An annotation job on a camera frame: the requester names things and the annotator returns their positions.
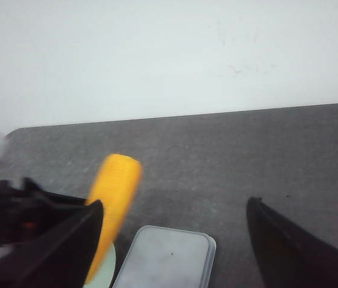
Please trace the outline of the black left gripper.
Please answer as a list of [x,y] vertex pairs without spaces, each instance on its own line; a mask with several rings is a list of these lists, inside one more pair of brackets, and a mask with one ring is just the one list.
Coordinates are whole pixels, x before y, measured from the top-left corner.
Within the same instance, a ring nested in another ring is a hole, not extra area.
[[0,246],[28,242],[82,209],[85,199],[42,189],[24,178],[22,188],[0,181]]

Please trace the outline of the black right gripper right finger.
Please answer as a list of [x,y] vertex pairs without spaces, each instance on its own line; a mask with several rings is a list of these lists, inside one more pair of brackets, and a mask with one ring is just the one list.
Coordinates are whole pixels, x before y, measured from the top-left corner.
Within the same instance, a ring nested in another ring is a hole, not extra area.
[[313,236],[260,198],[246,219],[265,287],[338,287],[338,249]]

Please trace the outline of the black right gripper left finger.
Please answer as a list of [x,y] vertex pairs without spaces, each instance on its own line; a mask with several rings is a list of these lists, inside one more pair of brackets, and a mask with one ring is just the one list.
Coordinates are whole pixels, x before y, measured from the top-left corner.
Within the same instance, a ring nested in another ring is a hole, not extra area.
[[0,287],[83,287],[101,232],[103,206],[84,206],[0,264]]

